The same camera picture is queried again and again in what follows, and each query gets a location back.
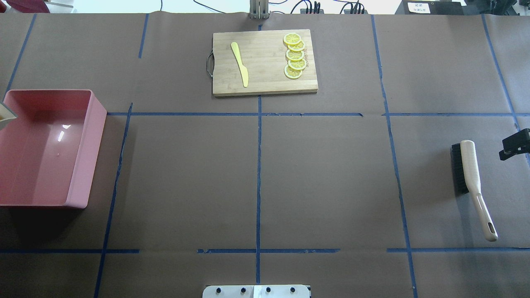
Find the beige hand brush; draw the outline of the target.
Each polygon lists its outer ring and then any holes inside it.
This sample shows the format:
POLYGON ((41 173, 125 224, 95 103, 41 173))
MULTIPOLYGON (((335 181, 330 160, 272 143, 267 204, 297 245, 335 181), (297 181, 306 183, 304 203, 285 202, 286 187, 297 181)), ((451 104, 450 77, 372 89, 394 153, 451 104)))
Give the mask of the beige hand brush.
POLYGON ((466 139, 453 144, 450 148, 450 158, 455 192, 470 195, 485 240, 497 241, 498 233, 482 195, 475 142, 466 139))

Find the beige plastic dustpan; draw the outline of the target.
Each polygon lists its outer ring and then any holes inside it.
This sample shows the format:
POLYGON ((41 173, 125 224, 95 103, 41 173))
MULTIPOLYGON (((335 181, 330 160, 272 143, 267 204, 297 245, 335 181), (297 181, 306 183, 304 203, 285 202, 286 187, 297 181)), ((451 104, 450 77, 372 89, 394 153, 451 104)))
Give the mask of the beige plastic dustpan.
POLYGON ((7 125, 17 119, 17 115, 4 103, 0 103, 0 130, 3 130, 7 125))

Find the pink plastic bin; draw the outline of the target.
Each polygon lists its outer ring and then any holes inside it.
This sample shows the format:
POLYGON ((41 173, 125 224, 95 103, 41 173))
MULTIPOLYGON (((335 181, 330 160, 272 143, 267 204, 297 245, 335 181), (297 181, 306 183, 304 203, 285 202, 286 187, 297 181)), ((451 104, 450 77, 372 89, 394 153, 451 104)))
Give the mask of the pink plastic bin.
POLYGON ((107 111, 92 90, 10 90, 1 130, 3 208, 87 207, 107 111))

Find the black box white label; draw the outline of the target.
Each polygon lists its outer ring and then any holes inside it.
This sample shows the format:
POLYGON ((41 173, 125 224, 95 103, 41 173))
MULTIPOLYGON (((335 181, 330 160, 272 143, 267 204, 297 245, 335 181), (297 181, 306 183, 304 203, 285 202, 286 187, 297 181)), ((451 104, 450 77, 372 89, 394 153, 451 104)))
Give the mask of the black box white label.
POLYGON ((460 2, 435 0, 402 0, 395 15, 464 15, 460 2))

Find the lemon slice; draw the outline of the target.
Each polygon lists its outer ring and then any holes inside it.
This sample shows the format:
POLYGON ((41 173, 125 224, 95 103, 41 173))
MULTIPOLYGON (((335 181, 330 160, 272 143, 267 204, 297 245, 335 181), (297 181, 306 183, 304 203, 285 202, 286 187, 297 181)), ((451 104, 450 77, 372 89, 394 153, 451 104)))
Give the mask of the lemon slice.
POLYGON ((294 32, 287 33, 283 36, 283 42, 287 46, 295 46, 299 44, 301 41, 302 41, 301 36, 299 36, 299 34, 294 33, 294 32))
POLYGON ((293 50, 290 50, 288 49, 286 51, 286 58, 289 60, 289 61, 292 61, 292 62, 297 62, 297 61, 300 61, 300 60, 303 60, 304 57, 305 57, 305 52, 304 51, 293 51, 293 50))
POLYGON ((307 61, 305 59, 301 60, 291 60, 288 59, 287 65, 294 70, 304 70, 307 66, 307 61))
POLYGON ((305 50, 306 45, 305 45, 305 42, 303 40, 300 40, 299 43, 297 43, 295 45, 287 45, 287 48, 290 51, 293 51, 293 52, 301 52, 301 51, 305 50))
POLYGON ((286 65, 284 67, 284 75, 288 79, 298 79, 299 77, 303 75, 303 70, 297 70, 297 69, 290 67, 289 65, 286 65))

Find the wooden cutting board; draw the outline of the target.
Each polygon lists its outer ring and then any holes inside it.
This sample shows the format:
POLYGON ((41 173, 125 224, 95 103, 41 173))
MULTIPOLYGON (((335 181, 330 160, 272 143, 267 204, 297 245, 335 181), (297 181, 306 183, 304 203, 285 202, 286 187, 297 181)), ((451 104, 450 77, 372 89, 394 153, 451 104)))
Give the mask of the wooden cutting board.
POLYGON ((212 54, 212 93, 215 97, 316 93, 319 89, 309 29, 214 33, 212 54), (288 48, 283 36, 291 32, 299 34, 306 45, 304 59, 307 66, 298 79, 288 79, 284 75, 288 48), (242 85, 231 42, 237 42, 240 47, 243 64, 249 73, 248 87, 242 85))

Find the yellow plastic knife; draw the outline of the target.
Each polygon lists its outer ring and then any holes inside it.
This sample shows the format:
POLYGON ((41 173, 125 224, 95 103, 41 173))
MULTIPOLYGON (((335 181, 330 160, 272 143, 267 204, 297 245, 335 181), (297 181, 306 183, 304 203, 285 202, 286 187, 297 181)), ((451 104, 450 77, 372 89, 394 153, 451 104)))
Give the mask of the yellow plastic knife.
POLYGON ((240 52, 240 47, 237 42, 231 42, 231 50, 233 52, 233 55, 236 59, 238 69, 240 70, 241 79, 242 79, 242 85, 243 87, 248 87, 249 84, 249 73, 246 66, 244 66, 242 61, 242 56, 240 52))

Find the aluminium frame post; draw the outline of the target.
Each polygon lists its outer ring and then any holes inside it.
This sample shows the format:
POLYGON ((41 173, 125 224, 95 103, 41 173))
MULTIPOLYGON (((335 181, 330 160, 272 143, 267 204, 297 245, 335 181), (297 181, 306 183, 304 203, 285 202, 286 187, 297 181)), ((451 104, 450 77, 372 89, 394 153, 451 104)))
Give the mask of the aluminium frame post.
POLYGON ((250 19, 269 19, 270 9, 269 0, 250 0, 249 1, 249 18, 250 19))

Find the metal base plate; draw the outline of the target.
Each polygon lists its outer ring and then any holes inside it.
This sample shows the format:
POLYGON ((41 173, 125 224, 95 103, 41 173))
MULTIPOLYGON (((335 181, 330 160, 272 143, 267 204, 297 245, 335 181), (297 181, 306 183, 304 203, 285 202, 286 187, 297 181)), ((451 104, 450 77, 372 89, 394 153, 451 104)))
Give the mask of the metal base plate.
POLYGON ((311 298, 310 286, 303 284, 210 285, 203 298, 311 298))

